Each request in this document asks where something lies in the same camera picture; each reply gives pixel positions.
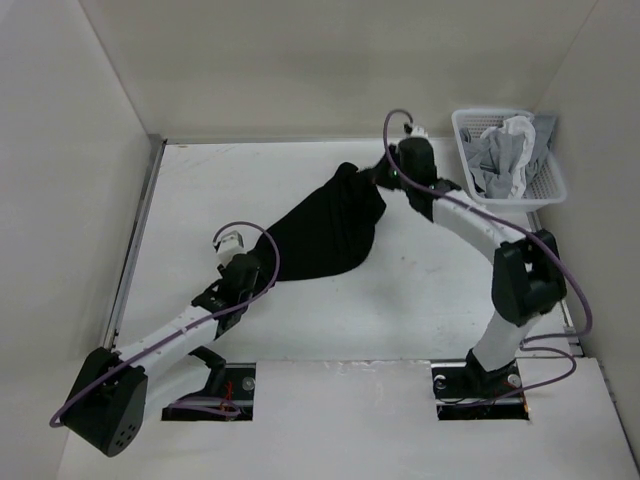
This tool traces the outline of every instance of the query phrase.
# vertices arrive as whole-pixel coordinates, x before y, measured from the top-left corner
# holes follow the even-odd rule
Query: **white table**
[[[638,480],[595,360],[527,395],[530,421],[438,421],[429,365],[258,362],[252,422],[147,421],[108,459],[69,436],[59,480]],[[523,359],[523,381],[566,370]]]
[[[461,183],[453,141],[433,145],[440,176]],[[364,167],[381,155],[380,140],[168,146],[118,344],[162,326],[216,278],[211,239],[218,227],[233,220],[269,226],[340,163]],[[414,212],[403,193],[383,197],[387,211],[363,265],[279,284],[215,351],[229,361],[463,358],[493,313],[491,266]],[[510,219],[528,226],[524,214]],[[242,233],[249,246],[258,237]],[[563,319],[557,307],[532,334],[562,332]],[[564,339],[546,345],[568,350]]]
[[[460,182],[453,143],[434,147],[440,174]],[[380,156],[379,140],[168,147],[118,344],[162,326],[215,278],[219,226],[268,226],[341,162]],[[59,479],[638,480],[595,360],[529,392],[529,422],[437,420],[429,362],[406,359],[464,357],[493,312],[491,267],[402,193],[383,195],[387,212],[363,265],[279,284],[212,345],[229,361],[258,361],[252,422],[163,423],[158,414],[114,459],[72,433]],[[527,225],[524,215],[511,220]],[[249,246],[258,236],[243,234]],[[557,308],[532,333],[562,331]],[[564,340],[546,345],[568,350]],[[532,384],[568,362],[521,358],[519,367]]]

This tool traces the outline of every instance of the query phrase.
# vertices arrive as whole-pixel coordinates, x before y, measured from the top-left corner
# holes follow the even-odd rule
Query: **black bracket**
[[[120,363],[117,354],[96,348],[84,361],[67,400]],[[146,394],[144,369],[129,366],[79,400],[60,420],[107,457],[113,457],[140,431]]]
[[[539,230],[534,235],[558,255],[556,240],[550,232]],[[562,272],[528,238],[504,243],[495,251],[491,300],[508,322],[521,327],[530,318],[550,312],[566,295]]]

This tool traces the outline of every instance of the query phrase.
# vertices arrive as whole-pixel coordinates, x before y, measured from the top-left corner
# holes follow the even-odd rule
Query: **white wall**
[[[640,452],[640,2],[599,0],[539,105],[556,110],[569,199],[543,224],[593,304],[588,351],[600,358]],[[570,308],[583,314],[575,297]]]
[[[148,131],[432,133],[470,104],[533,107],[595,0],[82,0]]]
[[[0,0],[0,477],[55,478],[48,417],[98,341],[149,142],[75,0]]]

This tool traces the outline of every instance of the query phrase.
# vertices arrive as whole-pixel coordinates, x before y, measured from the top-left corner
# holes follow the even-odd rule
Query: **black cloth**
[[[339,275],[369,255],[386,204],[368,175],[343,163],[334,176],[267,231],[280,251],[278,281]],[[273,247],[262,235],[250,252],[261,263],[256,291],[273,275]]]

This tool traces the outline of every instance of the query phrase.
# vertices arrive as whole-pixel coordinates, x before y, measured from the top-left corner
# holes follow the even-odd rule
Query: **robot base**
[[[515,362],[499,371],[479,372],[470,352],[466,362],[434,363],[433,393],[440,420],[529,420],[524,394],[484,403],[521,386]],[[478,406],[465,404],[481,403]]]

